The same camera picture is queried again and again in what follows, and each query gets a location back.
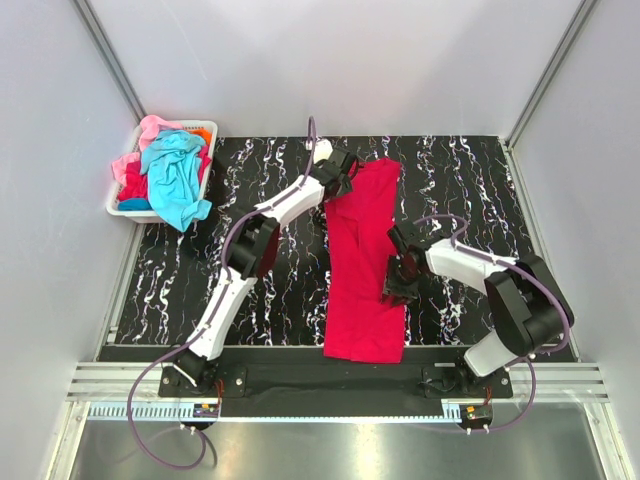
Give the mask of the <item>red t-shirt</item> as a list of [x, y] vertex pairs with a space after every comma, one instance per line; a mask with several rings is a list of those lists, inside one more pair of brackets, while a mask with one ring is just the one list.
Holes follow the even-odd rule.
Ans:
[[325, 205], [330, 284], [323, 353], [359, 363], [398, 364], [405, 345], [405, 308], [383, 299], [400, 163], [366, 163], [353, 191]]

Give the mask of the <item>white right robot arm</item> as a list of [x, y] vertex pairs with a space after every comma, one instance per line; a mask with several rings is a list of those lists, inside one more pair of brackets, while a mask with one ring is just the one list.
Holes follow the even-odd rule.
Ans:
[[529, 254], [496, 256], [449, 238], [424, 238], [416, 222], [405, 221], [388, 231], [396, 252], [387, 262], [382, 299], [393, 306], [419, 297], [420, 280], [428, 275], [462, 283], [485, 295], [493, 330], [466, 350], [454, 366], [425, 385], [442, 395], [475, 397], [487, 392], [497, 374], [519, 360], [542, 352], [561, 337], [569, 340], [575, 317], [545, 261]]

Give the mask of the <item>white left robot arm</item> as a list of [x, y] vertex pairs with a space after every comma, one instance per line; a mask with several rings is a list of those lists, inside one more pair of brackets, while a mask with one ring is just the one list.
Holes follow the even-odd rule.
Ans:
[[275, 262], [281, 230], [307, 211], [353, 190], [358, 158], [322, 141], [311, 164], [290, 186], [252, 207], [226, 236], [221, 271], [211, 299], [193, 333], [172, 356], [181, 384], [196, 396], [215, 386], [213, 364], [246, 296]]

